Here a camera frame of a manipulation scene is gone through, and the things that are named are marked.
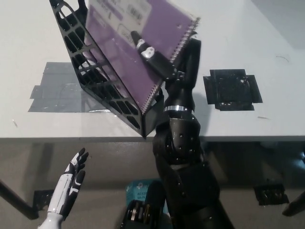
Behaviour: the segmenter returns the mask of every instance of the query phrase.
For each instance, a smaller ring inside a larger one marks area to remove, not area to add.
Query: table leg
[[[0,197],[4,198],[20,213],[22,213],[28,219],[37,219],[39,217],[38,211],[29,206],[23,199],[21,199],[14,191],[7,187],[0,180]]]

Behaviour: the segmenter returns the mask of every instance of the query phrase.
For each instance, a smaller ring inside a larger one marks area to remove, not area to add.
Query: robotic hand
[[[153,153],[166,201],[177,229],[233,229],[217,180],[204,159],[200,124],[193,115],[201,42],[188,41],[174,65],[136,31],[131,33],[142,60],[165,80],[168,98],[156,125]]]
[[[61,175],[54,190],[48,215],[39,229],[60,229],[61,223],[69,215],[77,198],[81,184],[85,177],[85,161],[89,153],[81,149],[71,160],[65,172]]]

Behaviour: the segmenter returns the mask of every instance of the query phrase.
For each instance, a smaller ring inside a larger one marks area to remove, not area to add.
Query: gray floor
[[[73,229],[117,228],[125,208],[124,187],[134,179],[157,177],[150,143],[2,144],[0,178],[27,202],[34,190],[52,189],[69,160],[82,147],[90,152],[86,178],[63,224]],[[253,143],[212,144],[208,157],[222,186],[221,201],[237,229],[305,228],[305,212],[282,216],[285,205],[258,206],[252,187],[283,182],[290,200],[305,190],[300,144],[285,143],[273,152]],[[34,229],[30,221],[0,198],[1,228]]]

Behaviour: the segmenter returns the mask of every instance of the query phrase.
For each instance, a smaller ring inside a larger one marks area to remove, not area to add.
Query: black file organizer
[[[146,137],[155,128],[158,116],[163,112],[164,96],[162,91],[156,96],[156,103],[142,114],[141,109],[115,73],[108,59],[85,28],[88,9],[84,0],[78,0],[78,3],[79,8],[74,11],[68,3],[62,0],[50,0],[81,88],[141,136]],[[64,15],[63,7],[67,7],[71,13]],[[85,36],[89,39],[90,45],[84,44]],[[94,61],[95,64],[92,64],[83,54],[91,53],[91,50],[97,51],[105,61]],[[111,80],[108,77],[103,70],[104,66],[113,70],[116,80]],[[123,97],[117,90],[117,86],[124,88],[128,96]]]

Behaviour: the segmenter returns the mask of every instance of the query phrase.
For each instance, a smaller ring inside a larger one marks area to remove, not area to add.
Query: white table
[[[202,17],[194,89],[201,136],[208,141],[305,140],[305,2],[176,1]],[[0,140],[142,140],[111,113],[29,113],[29,97],[46,63],[70,59],[48,0],[4,1],[0,19]],[[210,69],[254,74],[263,103],[240,112],[208,105],[203,76]]]

